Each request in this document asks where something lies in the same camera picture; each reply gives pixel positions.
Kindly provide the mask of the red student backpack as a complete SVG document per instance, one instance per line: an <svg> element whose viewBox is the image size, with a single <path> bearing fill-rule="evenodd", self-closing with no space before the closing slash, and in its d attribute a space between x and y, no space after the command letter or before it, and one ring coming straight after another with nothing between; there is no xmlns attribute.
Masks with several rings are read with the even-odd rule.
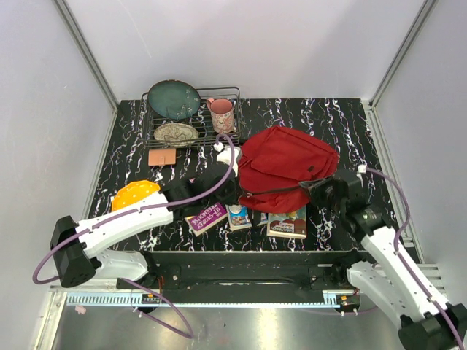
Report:
<svg viewBox="0 0 467 350"><path fill-rule="evenodd" d="M251 136L241 146L241 205L268 214L296 211L309 202L300 182L332 175L339 153L308 133L274 126Z"/></svg>

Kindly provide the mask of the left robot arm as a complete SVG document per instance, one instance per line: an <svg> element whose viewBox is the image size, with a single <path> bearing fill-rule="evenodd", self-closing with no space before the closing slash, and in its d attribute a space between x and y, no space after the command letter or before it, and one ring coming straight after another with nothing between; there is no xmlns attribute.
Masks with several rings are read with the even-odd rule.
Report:
<svg viewBox="0 0 467 350"><path fill-rule="evenodd" d="M236 164L218 162L162 190L153 182L132 182L115 196L118 209L79 222L70 216L58 219L50 241L56 280L72 288L93 279L127 278L143 289L151 288L158 272L144 253L113 251L112 246L233 199L237 172Z"/></svg>

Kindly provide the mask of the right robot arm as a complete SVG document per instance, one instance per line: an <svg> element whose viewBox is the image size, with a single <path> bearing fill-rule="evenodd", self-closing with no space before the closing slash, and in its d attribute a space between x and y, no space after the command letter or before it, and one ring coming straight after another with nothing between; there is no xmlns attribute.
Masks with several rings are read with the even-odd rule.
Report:
<svg viewBox="0 0 467 350"><path fill-rule="evenodd" d="M360 165L321 180L300 182L311 204L330 209L374 263L352 250L332 267L340 289L367 295L394 324L405 349L464 349L466 307L452 304L437 290L400 242L407 224L395 229L363 194L364 174L384 174Z"/></svg>

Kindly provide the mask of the yellow illustrated book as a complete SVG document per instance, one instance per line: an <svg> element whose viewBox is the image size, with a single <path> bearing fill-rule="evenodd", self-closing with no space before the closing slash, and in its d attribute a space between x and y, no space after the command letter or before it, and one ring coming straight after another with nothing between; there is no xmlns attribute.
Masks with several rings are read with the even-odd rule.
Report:
<svg viewBox="0 0 467 350"><path fill-rule="evenodd" d="M285 214L269 214L266 234L270 237L305 239L306 207Z"/></svg>

